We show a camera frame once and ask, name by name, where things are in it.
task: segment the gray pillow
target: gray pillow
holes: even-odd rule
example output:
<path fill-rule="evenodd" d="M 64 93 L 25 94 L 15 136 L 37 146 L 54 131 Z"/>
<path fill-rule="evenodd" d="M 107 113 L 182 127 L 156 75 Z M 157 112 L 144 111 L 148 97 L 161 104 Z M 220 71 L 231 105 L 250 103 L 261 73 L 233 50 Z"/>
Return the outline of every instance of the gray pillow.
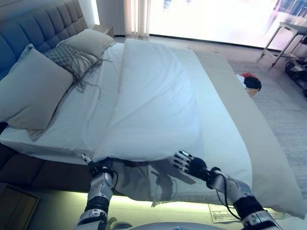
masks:
<path fill-rule="evenodd" d="M 104 33 L 92 29 L 85 29 L 66 39 L 63 43 L 78 50 L 82 50 L 85 53 L 100 57 L 103 52 L 114 45 L 116 41 Z"/>
<path fill-rule="evenodd" d="M 35 49 L 29 49 L 0 81 L 0 122 L 27 129 L 35 141 L 48 127 L 72 75 Z"/>
<path fill-rule="evenodd" d="M 77 85 L 81 92 L 86 85 L 84 76 L 102 64 L 101 59 L 64 43 L 46 52 L 45 56 L 69 71 L 73 75 L 73 84 Z"/>

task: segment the upholstered headboard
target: upholstered headboard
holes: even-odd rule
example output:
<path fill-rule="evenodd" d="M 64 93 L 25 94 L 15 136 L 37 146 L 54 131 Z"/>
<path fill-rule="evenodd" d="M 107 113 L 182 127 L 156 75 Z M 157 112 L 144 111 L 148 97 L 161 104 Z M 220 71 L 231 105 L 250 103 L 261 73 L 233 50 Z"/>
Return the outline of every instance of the upholstered headboard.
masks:
<path fill-rule="evenodd" d="M 0 25 L 0 80 L 24 48 L 32 43 L 40 52 L 87 28 L 78 0 L 57 3 Z"/>

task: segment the clothes pile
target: clothes pile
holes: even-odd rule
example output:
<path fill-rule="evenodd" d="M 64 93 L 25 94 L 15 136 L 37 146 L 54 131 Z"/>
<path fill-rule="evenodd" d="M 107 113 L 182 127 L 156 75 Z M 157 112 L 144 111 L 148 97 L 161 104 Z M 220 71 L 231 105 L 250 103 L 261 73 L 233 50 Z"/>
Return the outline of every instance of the clothes pile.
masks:
<path fill-rule="evenodd" d="M 260 91 L 261 82 L 259 78 L 256 77 L 255 74 L 247 72 L 247 73 L 236 74 L 236 77 L 242 83 L 244 88 L 257 89 L 258 91 Z"/>

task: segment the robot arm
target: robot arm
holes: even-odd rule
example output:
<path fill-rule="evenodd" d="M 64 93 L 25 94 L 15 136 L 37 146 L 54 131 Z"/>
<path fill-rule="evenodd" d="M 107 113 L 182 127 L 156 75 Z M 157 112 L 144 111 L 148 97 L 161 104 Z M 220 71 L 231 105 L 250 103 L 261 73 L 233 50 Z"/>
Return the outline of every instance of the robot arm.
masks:
<path fill-rule="evenodd" d="M 209 171 L 202 159 L 195 158 L 185 151 L 175 154 L 174 166 L 205 181 L 208 188 L 223 193 L 227 208 L 228 197 L 240 216 L 245 230 L 282 230 L 268 211 L 265 211 L 256 200 L 246 183 L 222 173 L 216 167 Z"/>
<path fill-rule="evenodd" d="M 108 210 L 113 195 L 112 160 L 93 162 L 82 154 L 92 175 L 91 188 L 87 196 L 87 204 L 74 230 L 105 230 Z"/>

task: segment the gray carpet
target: gray carpet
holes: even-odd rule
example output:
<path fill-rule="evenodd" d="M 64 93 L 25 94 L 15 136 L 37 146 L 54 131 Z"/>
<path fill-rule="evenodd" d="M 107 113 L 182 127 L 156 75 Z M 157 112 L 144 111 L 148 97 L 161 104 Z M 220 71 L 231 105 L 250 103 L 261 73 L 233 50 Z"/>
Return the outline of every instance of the gray carpet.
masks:
<path fill-rule="evenodd" d="M 235 73 L 251 72 L 260 78 L 262 89 L 253 101 L 281 144 L 307 210 L 307 114 L 253 62 L 228 61 Z"/>

